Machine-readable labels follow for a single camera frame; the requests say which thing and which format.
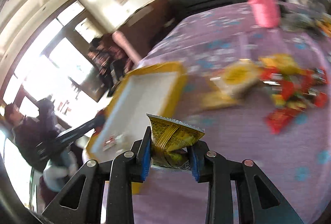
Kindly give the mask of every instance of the dark jacket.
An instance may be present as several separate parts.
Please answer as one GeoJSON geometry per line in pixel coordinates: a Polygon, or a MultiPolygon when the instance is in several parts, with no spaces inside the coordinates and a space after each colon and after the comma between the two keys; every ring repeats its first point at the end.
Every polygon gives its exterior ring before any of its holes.
{"type": "Polygon", "coordinates": [[[40,161],[35,152],[35,147],[41,142],[55,139],[64,129],[57,125],[54,105],[50,100],[42,99],[37,103],[37,106],[39,117],[25,116],[13,131],[15,144],[23,158],[34,169],[43,172],[48,160],[40,161]]]}

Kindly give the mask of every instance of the person in dark clothing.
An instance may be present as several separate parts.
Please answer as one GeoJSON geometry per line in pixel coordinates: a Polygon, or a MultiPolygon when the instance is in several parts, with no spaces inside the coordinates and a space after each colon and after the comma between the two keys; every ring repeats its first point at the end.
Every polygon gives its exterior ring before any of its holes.
{"type": "MultiPolygon", "coordinates": [[[[41,142],[55,139],[64,128],[57,123],[54,114],[54,105],[48,99],[38,101],[39,116],[37,118],[23,115],[18,107],[11,103],[5,107],[5,119],[13,126],[14,140],[19,152],[26,162],[36,171],[43,173],[48,160],[39,160],[35,147],[41,142]]],[[[83,165],[83,149],[72,144],[70,151],[76,157],[77,168],[83,165]]],[[[45,184],[44,177],[39,179],[41,196],[47,206],[56,196],[57,192],[51,191],[45,184]]]]}

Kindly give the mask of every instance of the black hair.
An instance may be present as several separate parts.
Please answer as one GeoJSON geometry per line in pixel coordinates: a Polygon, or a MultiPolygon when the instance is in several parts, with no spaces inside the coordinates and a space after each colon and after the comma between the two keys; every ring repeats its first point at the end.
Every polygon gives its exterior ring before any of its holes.
{"type": "Polygon", "coordinates": [[[97,48],[99,46],[99,43],[101,40],[102,40],[102,37],[93,38],[92,41],[90,42],[90,46],[97,48]]]}
{"type": "Polygon", "coordinates": [[[6,105],[6,107],[5,107],[4,117],[7,120],[7,122],[10,123],[11,125],[13,125],[13,122],[10,119],[10,115],[13,113],[14,109],[15,109],[14,103],[10,103],[10,104],[6,105]]]}

